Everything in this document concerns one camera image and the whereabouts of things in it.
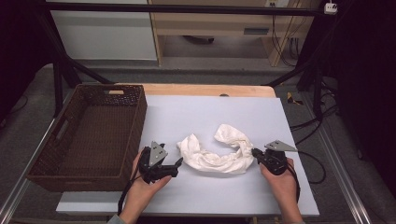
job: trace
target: white cloth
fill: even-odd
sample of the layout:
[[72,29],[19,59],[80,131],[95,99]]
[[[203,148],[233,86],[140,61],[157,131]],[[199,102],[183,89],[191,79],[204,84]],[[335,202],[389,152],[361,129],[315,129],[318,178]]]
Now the white cloth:
[[194,134],[177,143],[183,161],[194,169],[206,172],[242,174],[253,162],[253,145],[244,133],[228,124],[221,124],[215,134],[216,140],[231,147],[239,147],[236,152],[219,156],[200,147]]

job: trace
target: person's left hand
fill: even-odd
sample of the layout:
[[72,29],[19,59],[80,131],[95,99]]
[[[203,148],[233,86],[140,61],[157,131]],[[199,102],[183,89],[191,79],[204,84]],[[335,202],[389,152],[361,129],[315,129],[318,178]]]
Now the person's left hand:
[[[134,159],[134,169],[136,169],[137,162],[139,161],[140,151]],[[127,224],[136,223],[140,214],[148,206],[154,194],[162,189],[170,180],[172,176],[168,175],[153,184],[146,183],[143,178],[137,178],[128,191],[127,199],[124,208],[120,214],[120,218]]]

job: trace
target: cabinet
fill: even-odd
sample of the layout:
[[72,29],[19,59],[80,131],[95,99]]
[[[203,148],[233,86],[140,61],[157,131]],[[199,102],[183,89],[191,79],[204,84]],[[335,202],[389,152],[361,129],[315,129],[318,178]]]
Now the cabinet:
[[[266,7],[267,0],[148,0],[152,5],[196,5]],[[278,0],[278,7],[316,8],[319,0]],[[187,13],[151,13],[154,42],[159,64],[162,63],[163,46],[169,35],[255,35],[262,40],[272,66],[277,66],[288,38],[305,38],[312,17],[220,15]]]
[[[48,0],[146,4],[145,0]],[[150,17],[140,12],[51,11],[68,55],[82,60],[156,60]]]

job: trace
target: white cabinet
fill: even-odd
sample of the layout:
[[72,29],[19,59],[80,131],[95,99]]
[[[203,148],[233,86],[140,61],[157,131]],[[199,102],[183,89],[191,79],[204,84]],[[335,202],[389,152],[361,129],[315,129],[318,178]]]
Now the white cabinet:
[[[49,2],[146,4],[146,0]],[[83,60],[157,60],[149,13],[51,11],[69,56]]]

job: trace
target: sleeve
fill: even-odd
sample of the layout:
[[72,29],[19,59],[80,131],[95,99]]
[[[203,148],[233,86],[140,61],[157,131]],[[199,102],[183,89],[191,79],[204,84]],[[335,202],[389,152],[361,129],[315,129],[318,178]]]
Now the sleeve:
[[125,224],[122,219],[119,218],[119,216],[114,215],[108,222],[107,224]]

